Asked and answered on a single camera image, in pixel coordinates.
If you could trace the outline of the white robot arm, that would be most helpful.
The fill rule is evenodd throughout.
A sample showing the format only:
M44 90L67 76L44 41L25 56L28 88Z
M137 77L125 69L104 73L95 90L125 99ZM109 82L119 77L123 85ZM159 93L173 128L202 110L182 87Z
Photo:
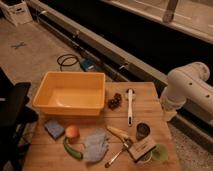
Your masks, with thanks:
M163 120L170 121L187 100L213 114L213 87L206 83L209 77L210 69L203 62L192 62L172 69L160 96Z

